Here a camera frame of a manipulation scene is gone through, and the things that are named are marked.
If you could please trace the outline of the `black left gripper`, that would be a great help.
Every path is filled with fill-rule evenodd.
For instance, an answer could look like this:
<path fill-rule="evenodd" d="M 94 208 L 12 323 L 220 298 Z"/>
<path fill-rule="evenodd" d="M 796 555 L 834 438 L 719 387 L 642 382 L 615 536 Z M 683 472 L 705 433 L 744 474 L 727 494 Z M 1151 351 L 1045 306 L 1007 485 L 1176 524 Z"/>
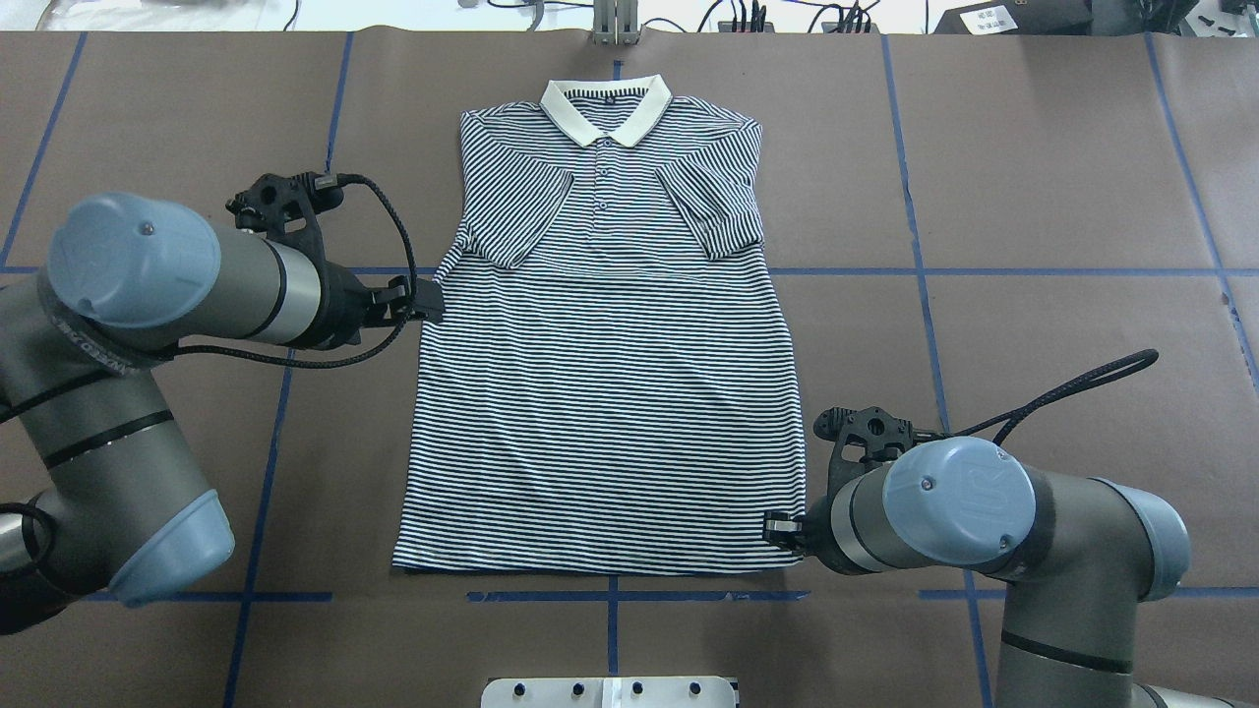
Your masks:
<path fill-rule="evenodd" d="M 305 330 L 305 346 L 330 350 L 361 341 L 363 328 L 395 328 L 412 320 L 441 323 L 444 291 L 432 278 L 409 272 L 390 278 L 387 286 L 369 287 L 342 267 L 324 261 L 316 265 L 320 304 Z"/>

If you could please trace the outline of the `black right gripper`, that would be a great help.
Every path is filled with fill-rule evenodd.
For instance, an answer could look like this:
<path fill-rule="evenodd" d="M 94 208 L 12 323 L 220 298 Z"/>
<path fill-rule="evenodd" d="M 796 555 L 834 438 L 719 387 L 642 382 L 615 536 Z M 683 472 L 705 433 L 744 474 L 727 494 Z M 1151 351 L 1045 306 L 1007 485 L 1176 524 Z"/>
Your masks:
<path fill-rule="evenodd" d="M 835 538 L 828 498 L 820 498 L 806 511 L 768 510 L 763 514 L 763 540 L 777 551 L 832 567 Z"/>

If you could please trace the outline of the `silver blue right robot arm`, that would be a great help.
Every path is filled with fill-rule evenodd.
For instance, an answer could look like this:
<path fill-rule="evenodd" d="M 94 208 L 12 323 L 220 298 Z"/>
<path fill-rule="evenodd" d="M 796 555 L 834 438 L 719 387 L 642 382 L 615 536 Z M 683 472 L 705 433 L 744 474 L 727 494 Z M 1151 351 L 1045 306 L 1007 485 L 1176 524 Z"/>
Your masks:
<path fill-rule="evenodd" d="M 1231 707 L 1137 682 L 1139 605 L 1191 564 L 1178 511 L 1146 490 L 1042 471 L 985 438 L 833 454 L 805 514 L 767 511 L 763 539 L 841 574 L 956 567 L 1002 582 L 998 707 Z"/>

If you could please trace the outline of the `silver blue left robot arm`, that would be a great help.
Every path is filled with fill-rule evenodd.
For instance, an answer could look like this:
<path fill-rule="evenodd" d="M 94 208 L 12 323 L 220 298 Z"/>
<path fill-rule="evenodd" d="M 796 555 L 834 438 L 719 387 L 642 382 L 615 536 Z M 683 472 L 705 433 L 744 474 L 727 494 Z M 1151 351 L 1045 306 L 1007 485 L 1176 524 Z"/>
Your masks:
<path fill-rule="evenodd" d="M 220 568 L 235 538 L 154 368 L 189 336 L 296 350 L 356 344 L 363 328 L 439 323 L 444 295 L 414 270 L 366 287 L 329 262 L 316 215 L 337 186 L 276 186 L 228 203 L 217 227 L 174 202 L 108 191 L 72 207 L 47 265 L 3 288 L 3 421 L 52 479 L 3 505 L 3 632 L 107 591 L 128 608 Z"/>

